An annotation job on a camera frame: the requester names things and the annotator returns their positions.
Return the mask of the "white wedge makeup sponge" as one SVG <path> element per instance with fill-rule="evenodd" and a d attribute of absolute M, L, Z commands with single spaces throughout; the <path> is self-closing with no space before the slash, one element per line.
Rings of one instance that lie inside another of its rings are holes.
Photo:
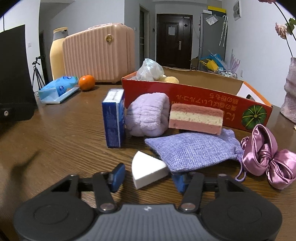
<path fill-rule="evenodd" d="M 169 174 L 165 162 L 137 151 L 132 160 L 132 177 L 136 189 L 150 185 Z"/>

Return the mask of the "clear plastic bundle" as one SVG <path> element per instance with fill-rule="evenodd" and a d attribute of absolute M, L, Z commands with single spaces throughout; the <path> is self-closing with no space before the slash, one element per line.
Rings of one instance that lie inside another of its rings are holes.
<path fill-rule="evenodd" d="M 156 61 L 145 58 L 136 73 L 137 80 L 155 81 L 164 75 L 164 70 Z"/>

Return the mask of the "black paper bag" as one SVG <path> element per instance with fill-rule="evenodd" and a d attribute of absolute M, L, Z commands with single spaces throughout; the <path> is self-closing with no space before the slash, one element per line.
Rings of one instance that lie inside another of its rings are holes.
<path fill-rule="evenodd" d="M 25 25 L 1 32 L 1 104 L 36 104 L 26 53 Z"/>

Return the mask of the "purple woven pouch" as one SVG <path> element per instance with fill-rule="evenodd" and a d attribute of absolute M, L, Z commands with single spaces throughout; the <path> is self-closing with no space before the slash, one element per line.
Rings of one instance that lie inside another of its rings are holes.
<path fill-rule="evenodd" d="M 176 135 L 146 138 L 145 143 L 165 162 L 171 173 L 191 172 L 217 165 L 226 160 L 240 163 L 235 180 L 245 180 L 244 154 L 233 130 L 223 128 L 220 135 L 184 132 Z"/>

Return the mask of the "blue tissue pack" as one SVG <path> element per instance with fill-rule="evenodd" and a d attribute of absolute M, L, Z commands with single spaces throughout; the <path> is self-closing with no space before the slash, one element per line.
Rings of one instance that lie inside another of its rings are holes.
<path fill-rule="evenodd" d="M 77 77 L 62 76 L 45 85 L 38 91 L 38 95 L 43 104 L 60 104 L 78 90 Z"/>

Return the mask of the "yellow thermos bottle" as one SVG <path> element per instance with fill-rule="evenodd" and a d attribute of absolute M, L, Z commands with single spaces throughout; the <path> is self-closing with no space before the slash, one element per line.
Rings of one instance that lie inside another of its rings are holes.
<path fill-rule="evenodd" d="M 67 36 L 67 27 L 61 27 L 53 30 L 53 42 L 50 49 L 50 65 L 53 80 L 65 76 L 63 42 Z"/>

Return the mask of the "pink and cream layered sponge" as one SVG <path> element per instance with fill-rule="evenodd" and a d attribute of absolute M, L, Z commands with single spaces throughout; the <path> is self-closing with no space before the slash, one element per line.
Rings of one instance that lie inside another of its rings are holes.
<path fill-rule="evenodd" d="M 223 117 L 220 109 L 175 103 L 171 106 L 169 128 L 220 135 Z"/>

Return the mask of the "orange fruit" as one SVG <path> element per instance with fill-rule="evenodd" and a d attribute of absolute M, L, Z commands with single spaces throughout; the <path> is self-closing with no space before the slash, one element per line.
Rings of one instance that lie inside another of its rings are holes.
<path fill-rule="evenodd" d="M 84 75 L 78 80 L 78 86 L 82 91 L 89 91 L 95 87 L 95 78 L 92 75 Z"/>

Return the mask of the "lilac rolled towel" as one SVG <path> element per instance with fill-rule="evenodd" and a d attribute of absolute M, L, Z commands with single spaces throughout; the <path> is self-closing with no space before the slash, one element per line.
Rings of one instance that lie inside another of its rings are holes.
<path fill-rule="evenodd" d="M 170 100 L 165 93 L 140 95 L 127 108 L 125 124 L 132 136 L 159 137 L 169 125 Z"/>

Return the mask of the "orange cardboard box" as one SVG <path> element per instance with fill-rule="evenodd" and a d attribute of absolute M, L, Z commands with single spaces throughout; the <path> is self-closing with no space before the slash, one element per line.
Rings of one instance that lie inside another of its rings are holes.
<path fill-rule="evenodd" d="M 164 72 L 177 78 L 179 83 L 137 80 L 136 73 L 123 77 L 125 106 L 142 94 L 162 92 L 171 104 L 220 109 L 224 112 L 224 126 L 248 132 L 258 123 L 266 125 L 273 110 L 272 104 L 245 81 L 188 69 L 164 67 Z"/>

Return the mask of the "pink textured vase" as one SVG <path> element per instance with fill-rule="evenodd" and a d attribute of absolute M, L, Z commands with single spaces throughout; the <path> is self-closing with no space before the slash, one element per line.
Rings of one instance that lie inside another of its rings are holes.
<path fill-rule="evenodd" d="M 286 91 L 284 103 L 281 106 L 280 112 L 288 120 L 296 123 L 296 58 L 291 57 L 288 75 L 284 85 Z"/>

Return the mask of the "grey refrigerator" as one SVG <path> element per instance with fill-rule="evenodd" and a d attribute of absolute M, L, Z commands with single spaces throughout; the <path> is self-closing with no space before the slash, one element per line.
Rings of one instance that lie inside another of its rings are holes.
<path fill-rule="evenodd" d="M 209 57 L 211 54 L 217 54 L 222 60 L 225 60 L 227 21 L 228 17 L 226 13 L 203 10 L 200 15 L 200 42 L 198 54 L 200 60 Z"/>

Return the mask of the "yellow box on refrigerator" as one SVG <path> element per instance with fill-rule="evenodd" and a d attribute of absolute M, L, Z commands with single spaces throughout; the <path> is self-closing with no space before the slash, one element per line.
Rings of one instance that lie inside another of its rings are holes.
<path fill-rule="evenodd" d="M 217 11 L 217 12 L 224 13 L 224 14 L 227 13 L 226 9 L 218 8 L 216 6 L 208 6 L 208 10 Z"/>

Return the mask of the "dried pink roses bouquet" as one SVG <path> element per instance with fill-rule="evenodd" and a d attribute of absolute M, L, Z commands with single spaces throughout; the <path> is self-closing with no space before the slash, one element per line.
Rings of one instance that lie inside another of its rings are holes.
<path fill-rule="evenodd" d="M 259 2 L 273 4 L 279 10 L 280 14 L 282 15 L 283 19 L 285 20 L 285 23 L 284 24 L 275 23 L 275 31 L 276 31 L 277 35 L 281 37 L 281 39 L 284 39 L 286 41 L 289 52 L 290 52 L 291 56 L 293 57 L 292 49 L 291 49 L 290 44 L 288 42 L 288 36 L 292 36 L 293 39 L 295 40 L 295 34 L 293 33 L 293 31 L 295 30 L 295 17 L 288 19 L 285 16 L 285 14 L 283 13 L 282 9 L 276 3 L 276 1 L 259 0 Z"/>

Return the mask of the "pink satin drawstring bag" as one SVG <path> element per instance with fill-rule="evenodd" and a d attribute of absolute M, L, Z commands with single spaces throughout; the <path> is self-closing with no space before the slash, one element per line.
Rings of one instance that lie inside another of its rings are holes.
<path fill-rule="evenodd" d="M 258 124 L 241 140 L 242 168 L 254 176 L 267 176 L 270 185 L 283 190 L 295 181 L 295 153 L 279 150 L 272 132 Z"/>

